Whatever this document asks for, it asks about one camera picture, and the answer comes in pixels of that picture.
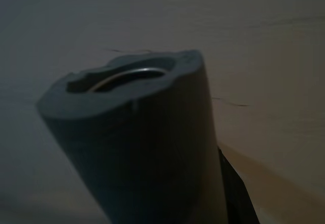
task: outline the gray cylindrical object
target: gray cylindrical object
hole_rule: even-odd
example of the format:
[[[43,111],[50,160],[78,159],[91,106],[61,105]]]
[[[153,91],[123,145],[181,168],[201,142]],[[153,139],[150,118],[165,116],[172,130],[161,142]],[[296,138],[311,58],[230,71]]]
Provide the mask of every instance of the gray cylindrical object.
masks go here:
[[[37,107],[114,224],[227,223],[198,51],[122,56],[69,74]]]

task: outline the crack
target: crack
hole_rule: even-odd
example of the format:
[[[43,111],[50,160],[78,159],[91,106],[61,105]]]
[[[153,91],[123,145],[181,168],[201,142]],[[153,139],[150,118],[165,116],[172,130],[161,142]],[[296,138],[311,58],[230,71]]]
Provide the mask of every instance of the crack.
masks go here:
[[[224,98],[219,98],[219,97],[212,97],[212,99],[222,101],[222,102],[224,102],[225,104],[230,105],[230,106],[238,106],[238,107],[247,107],[247,106],[250,106],[250,105],[247,105],[247,104],[237,104],[237,103],[233,103],[233,102],[231,102],[231,101],[228,101],[228,100],[226,100],[226,99],[224,99]]]
[[[104,50],[111,51],[111,52],[118,52],[118,53],[153,53],[152,50],[118,50],[118,49],[110,49],[110,48],[104,48]]]
[[[284,25],[299,25],[299,24],[311,24],[316,22],[325,22],[325,16],[313,16],[313,17],[294,17],[285,18],[274,21],[264,21],[256,25],[249,25],[245,28],[263,28],[263,27],[274,27]]]

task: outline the wall surface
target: wall surface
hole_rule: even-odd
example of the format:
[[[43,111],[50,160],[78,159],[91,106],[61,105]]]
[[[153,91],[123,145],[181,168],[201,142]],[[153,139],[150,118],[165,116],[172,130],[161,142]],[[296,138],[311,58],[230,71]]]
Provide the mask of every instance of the wall surface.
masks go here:
[[[200,49],[219,141],[325,198],[324,1],[0,0],[6,213],[28,203],[106,222],[34,104],[114,50]]]

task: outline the gray rubber grip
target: gray rubber grip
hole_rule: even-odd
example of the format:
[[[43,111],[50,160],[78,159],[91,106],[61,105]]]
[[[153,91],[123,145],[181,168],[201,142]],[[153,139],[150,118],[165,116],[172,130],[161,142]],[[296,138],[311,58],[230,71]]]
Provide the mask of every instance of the gray rubber grip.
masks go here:
[[[91,90],[144,68],[166,73],[125,75]],[[215,142],[198,51],[122,56],[69,74],[37,108],[114,224],[185,223],[202,188],[206,146]]]

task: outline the metal ring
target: metal ring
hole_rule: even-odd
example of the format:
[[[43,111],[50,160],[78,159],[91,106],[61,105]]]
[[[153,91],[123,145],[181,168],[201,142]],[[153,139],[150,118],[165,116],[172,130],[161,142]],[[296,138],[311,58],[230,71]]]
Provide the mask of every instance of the metal ring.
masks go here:
[[[110,82],[114,81],[115,79],[118,79],[123,76],[130,75],[130,74],[136,74],[136,73],[147,73],[147,72],[160,73],[163,76],[168,71],[165,69],[162,69],[162,68],[137,68],[137,69],[127,70],[127,71],[124,71],[121,73],[114,74],[114,75],[98,82],[93,87],[91,87],[87,92],[95,92],[96,90],[98,90],[99,88],[104,86],[105,84],[110,83]]]

